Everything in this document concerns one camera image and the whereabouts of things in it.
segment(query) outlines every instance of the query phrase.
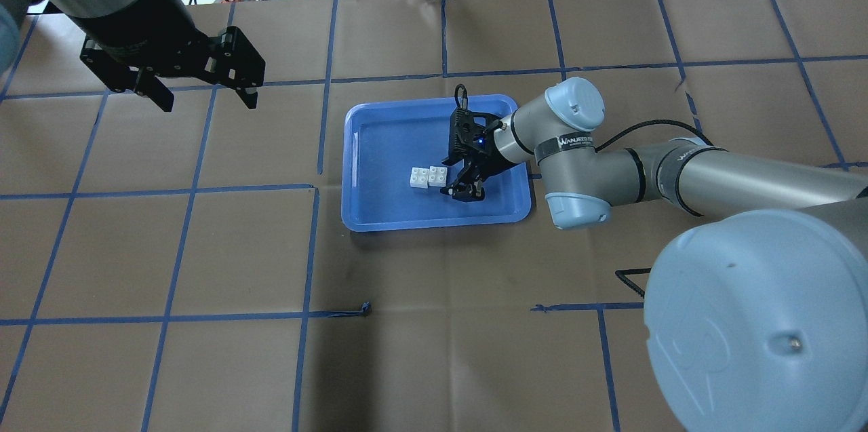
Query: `blue tray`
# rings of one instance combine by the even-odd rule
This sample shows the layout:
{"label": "blue tray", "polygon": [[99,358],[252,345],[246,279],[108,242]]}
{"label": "blue tray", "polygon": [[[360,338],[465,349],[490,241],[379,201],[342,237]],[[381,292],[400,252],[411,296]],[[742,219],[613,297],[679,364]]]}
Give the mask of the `blue tray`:
{"label": "blue tray", "polygon": [[[505,117],[517,110],[503,95],[472,96],[469,107]],[[443,165],[453,98],[359,104],[344,123],[340,215],[351,231],[396,231],[518,222],[530,213],[524,164],[486,181],[486,199],[464,203],[440,188],[410,188],[414,166]],[[452,182],[462,163],[449,168]]]}

